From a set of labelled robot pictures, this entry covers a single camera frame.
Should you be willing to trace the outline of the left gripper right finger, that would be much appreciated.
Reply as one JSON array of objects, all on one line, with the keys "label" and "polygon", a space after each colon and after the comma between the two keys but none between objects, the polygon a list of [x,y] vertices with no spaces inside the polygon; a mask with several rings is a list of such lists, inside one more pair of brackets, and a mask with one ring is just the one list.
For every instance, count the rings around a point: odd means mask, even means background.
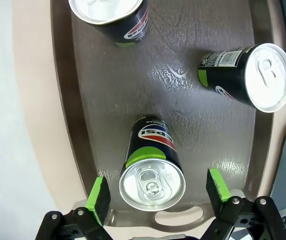
[{"label": "left gripper right finger", "polygon": [[286,227],[271,197],[250,201],[232,196],[217,168],[208,169],[206,190],[215,219],[202,240],[228,240],[235,228],[245,228],[254,240],[286,240]]}]

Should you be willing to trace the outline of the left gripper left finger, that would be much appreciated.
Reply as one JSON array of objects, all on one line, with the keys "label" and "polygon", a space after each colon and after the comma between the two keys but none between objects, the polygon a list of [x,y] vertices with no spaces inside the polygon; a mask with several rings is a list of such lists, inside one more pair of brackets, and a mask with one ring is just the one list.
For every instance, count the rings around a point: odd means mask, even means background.
[{"label": "left gripper left finger", "polygon": [[39,227],[38,240],[110,240],[104,223],[111,202],[106,177],[96,178],[85,206],[63,215],[59,211],[45,214]]}]

